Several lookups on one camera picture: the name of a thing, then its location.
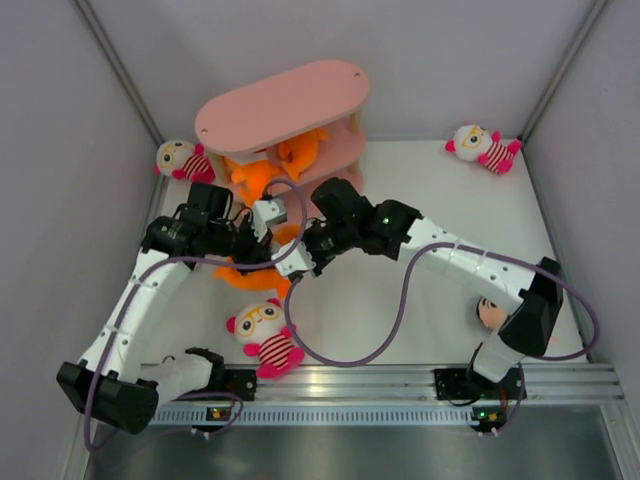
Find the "large orange shark plush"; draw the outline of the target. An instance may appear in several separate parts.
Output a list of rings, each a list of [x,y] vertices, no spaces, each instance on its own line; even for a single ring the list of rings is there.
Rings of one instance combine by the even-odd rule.
[[[275,230],[273,240],[280,246],[292,241],[300,232],[300,226],[287,224]],[[274,290],[277,297],[283,300],[286,297],[291,281],[281,276],[276,269],[265,269],[249,273],[241,273],[229,267],[217,267],[213,274],[215,279],[224,281],[230,287],[253,292]]]

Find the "small orange shark plush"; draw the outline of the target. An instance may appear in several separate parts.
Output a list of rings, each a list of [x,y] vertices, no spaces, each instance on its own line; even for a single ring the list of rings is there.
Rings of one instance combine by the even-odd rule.
[[[282,168],[292,180],[298,182],[300,174],[315,163],[320,142],[328,139],[329,134],[324,128],[315,128],[279,143]]]

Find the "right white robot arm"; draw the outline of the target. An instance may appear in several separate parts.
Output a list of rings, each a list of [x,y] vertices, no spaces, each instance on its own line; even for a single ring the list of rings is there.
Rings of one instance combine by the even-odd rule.
[[[556,283],[558,262],[544,257],[532,267],[507,261],[467,245],[397,200],[372,204],[352,184],[337,177],[320,184],[311,200],[323,215],[303,235],[315,273],[337,256],[359,249],[421,265],[467,286],[502,310],[504,323],[472,356],[468,388],[480,397],[500,389],[504,377],[526,357],[542,357],[564,301]]]

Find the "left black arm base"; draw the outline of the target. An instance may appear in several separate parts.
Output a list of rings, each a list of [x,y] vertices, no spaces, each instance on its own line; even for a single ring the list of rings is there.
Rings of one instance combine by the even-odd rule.
[[[199,400],[228,401],[227,407],[208,407],[206,424],[194,425],[194,431],[206,437],[226,432],[239,421],[247,402],[255,400],[256,371],[252,368],[222,369],[215,367],[209,384],[194,391]]]

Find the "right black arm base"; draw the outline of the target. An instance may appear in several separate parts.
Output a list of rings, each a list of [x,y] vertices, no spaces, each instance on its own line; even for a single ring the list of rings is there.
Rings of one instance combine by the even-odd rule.
[[[434,371],[436,398],[457,408],[471,408],[471,429],[478,436],[497,437],[527,398],[521,365],[508,370],[498,383],[470,367]]]

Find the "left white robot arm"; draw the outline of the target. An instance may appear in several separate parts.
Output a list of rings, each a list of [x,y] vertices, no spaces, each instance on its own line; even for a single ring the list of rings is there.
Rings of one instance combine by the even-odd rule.
[[[154,367],[143,363],[166,307],[197,264],[258,273],[273,266],[270,229],[287,217],[283,201],[264,195],[235,224],[227,212],[231,200],[227,188],[196,183],[173,215],[148,225],[109,319],[80,359],[57,373],[86,429],[97,420],[137,434],[166,403],[227,397],[224,359],[206,348],[189,348]]]

